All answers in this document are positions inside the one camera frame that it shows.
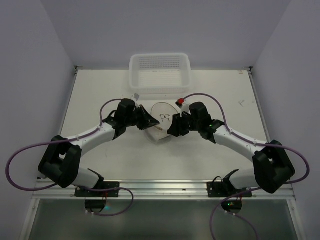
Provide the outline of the white mesh laundry bag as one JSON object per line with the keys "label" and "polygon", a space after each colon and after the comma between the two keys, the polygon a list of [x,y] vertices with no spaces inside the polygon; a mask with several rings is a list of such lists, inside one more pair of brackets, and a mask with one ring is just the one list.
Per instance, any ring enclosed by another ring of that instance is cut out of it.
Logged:
{"label": "white mesh laundry bag", "polygon": [[164,144],[172,140],[173,136],[167,131],[172,125],[173,115],[177,114],[176,108],[166,102],[157,102],[150,110],[151,116],[159,121],[159,124],[144,131],[145,137],[153,144]]}

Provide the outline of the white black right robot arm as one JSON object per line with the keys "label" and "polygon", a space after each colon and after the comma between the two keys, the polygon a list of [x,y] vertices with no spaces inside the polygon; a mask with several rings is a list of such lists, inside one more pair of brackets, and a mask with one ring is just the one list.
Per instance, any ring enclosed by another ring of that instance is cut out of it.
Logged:
{"label": "white black right robot arm", "polygon": [[252,169],[231,171],[221,182],[213,184],[214,190],[230,196],[247,188],[261,188],[273,194],[296,173],[280,142],[256,141],[238,132],[232,133],[225,122],[211,118],[202,102],[187,104],[180,98],[176,105],[180,113],[173,115],[169,135],[180,137],[197,132],[203,139],[227,147],[253,164]]}

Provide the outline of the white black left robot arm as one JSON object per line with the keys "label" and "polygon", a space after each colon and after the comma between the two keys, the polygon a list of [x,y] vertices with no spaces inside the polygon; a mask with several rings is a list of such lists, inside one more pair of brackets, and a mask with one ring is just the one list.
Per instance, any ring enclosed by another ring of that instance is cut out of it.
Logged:
{"label": "white black left robot arm", "polygon": [[80,167],[82,157],[100,145],[123,135],[127,128],[144,131],[159,125],[142,105],[124,98],[116,110],[102,118],[97,127],[71,138],[55,136],[49,143],[38,171],[61,188],[70,185],[85,189],[101,189],[104,178],[91,169]]}

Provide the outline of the white perforated plastic basket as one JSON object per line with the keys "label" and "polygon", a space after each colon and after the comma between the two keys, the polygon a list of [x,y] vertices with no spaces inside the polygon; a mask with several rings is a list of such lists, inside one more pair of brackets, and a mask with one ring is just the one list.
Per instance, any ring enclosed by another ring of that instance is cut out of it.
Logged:
{"label": "white perforated plastic basket", "polygon": [[130,58],[128,84],[139,95],[180,94],[192,83],[191,64],[185,53],[146,53]]}

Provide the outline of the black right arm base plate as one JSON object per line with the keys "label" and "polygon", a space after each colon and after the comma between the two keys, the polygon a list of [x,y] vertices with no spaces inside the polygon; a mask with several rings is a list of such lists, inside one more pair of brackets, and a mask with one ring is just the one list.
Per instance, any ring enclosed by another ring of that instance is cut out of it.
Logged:
{"label": "black right arm base plate", "polygon": [[227,198],[247,189],[236,189],[232,185],[224,183],[220,176],[215,177],[212,181],[206,183],[206,190],[209,198]]}

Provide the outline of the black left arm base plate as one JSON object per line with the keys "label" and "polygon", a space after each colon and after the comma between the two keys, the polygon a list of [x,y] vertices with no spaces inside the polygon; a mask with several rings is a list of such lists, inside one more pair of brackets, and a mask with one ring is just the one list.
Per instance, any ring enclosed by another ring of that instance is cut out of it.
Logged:
{"label": "black left arm base plate", "polygon": [[98,183],[93,190],[78,187],[74,195],[83,198],[117,198],[119,190],[120,183],[118,181],[103,181]]}

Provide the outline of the aluminium table edge rail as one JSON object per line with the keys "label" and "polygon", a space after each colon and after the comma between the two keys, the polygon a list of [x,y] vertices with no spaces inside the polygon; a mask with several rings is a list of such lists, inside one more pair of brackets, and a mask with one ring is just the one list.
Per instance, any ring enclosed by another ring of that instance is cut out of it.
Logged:
{"label": "aluminium table edge rail", "polygon": [[[210,200],[207,191],[208,180],[119,180],[121,188],[132,191],[135,200]],[[75,199],[76,188],[54,186],[35,191],[33,199]],[[294,200],[292,186],[285,185],[276,193],[263,190],[252,193],[248,200]]]}

